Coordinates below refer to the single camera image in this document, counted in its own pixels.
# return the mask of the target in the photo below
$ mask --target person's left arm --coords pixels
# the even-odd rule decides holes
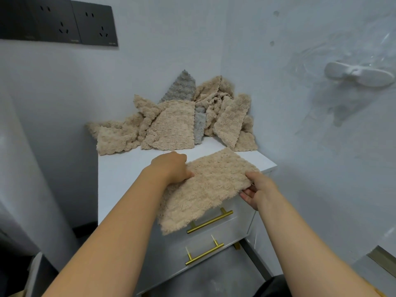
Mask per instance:
[[[193,176],[186,160],[176,152],[153,159],[43,297],[131,296],[166,186]]]

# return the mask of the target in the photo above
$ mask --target gold drawer handle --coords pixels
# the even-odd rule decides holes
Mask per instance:
[[[221,247],[224,246],[224,243],[219,244],[219,243],[215,240],[215,238],[213,238],[213,241],[215,242],[215,245],[216,245],[215,247],[213,247],[212,249],[210,249],[210,250],[204,252],[204,253],[201,254],[201,255],[198,255],[198,256],[195,257],[195,258],[192,258],[192,257],[191,257],[191,254],[190,254],[190,252],[187,250],[187,247],[186,247],[187,254],[188,254],[189,259],[190,259],[188,262],[186,262],[186,266],[187,266],[187,265],[190,265],[191,263],[195,262],[196,260],[199,260],[199,259],[203,258],[205,255],[208,255],[209,253],[211,253],[211,252],[213,252],[213,251],[215,251],[215,250],[217,250],[217,249],[219,249],[219,248],[221,248]]]
[[[195,225],[194,221],[192,221],[190,223],[191,229],[187,230],[187,234],[190,234],[193,231],[201,229],[202,227],[205,227],[206,225],[212,224],[213,222],[216,222],[216,221],[218,221],[218,220],[220,220],[222,218],[225,218],[225,217],[227,217],[227,216],[229,216],[229,215],[234,213],[234,211],[225,211],[224,208],[221,208],[220,210],[221,210],[221,213],[222,213],[220,216],[217,216],[217,217],[215,217],[215,218],[213,218],[213,219],[211,219],[211,220],[209,220],[209,221],[207,221],[205,223],[202,223],[202,224],[199,224],[199,225]]]

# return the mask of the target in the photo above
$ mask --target black switch panel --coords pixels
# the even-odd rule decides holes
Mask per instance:
[[[25,0],[0,0],[0,39],[41,40]]]
[[[26,0],[43,41],[80,44],[70,0]]]
[[[80,1],[71,3],[82,44],[118,46],[111,6]]]

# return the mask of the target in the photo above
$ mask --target white wall hook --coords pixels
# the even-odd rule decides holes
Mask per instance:
[[[382,87],[395,81],[395,76],[388,71],[367,66],[351,66],[338,61],[326,64],[324,74],[329,78],[337,79],[345,79],[352,76],[357,83],[369,87]]]

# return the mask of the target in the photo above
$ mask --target pile of towels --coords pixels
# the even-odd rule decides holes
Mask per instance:
[[[201,144],[204,135],[218,136],[234,151],[257,150],[247,94],[234,96],[233,85],[216,76],[195,86],[182,71],[158,104],[135,95],[138,113],[124,121],[88,123],[100,155],[141,149],[180,150]]]

